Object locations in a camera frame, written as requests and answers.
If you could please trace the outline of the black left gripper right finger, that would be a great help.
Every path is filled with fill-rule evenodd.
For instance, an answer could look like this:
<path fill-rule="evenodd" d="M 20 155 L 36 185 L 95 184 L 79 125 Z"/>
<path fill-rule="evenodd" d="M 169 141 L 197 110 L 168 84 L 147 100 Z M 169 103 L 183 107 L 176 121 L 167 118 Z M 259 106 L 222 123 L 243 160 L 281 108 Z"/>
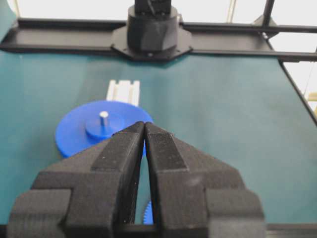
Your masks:
<path fill-rule="evenodd" d="M 164 238 L 263 238 L 259 197 L 239 171 L 145 124 L 154 222 Z"/>

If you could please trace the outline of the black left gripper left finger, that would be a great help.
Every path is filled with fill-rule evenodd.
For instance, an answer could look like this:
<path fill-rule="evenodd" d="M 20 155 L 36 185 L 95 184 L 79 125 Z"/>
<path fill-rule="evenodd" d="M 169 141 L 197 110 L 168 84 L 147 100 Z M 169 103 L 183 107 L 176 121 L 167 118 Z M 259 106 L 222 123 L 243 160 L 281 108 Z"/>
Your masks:
<path fill-rule="evenodd" d="M 116 222 L 132 222 L 144 123 L 42 170 L 15 200 L 9 238 L 110 238 Z"/>

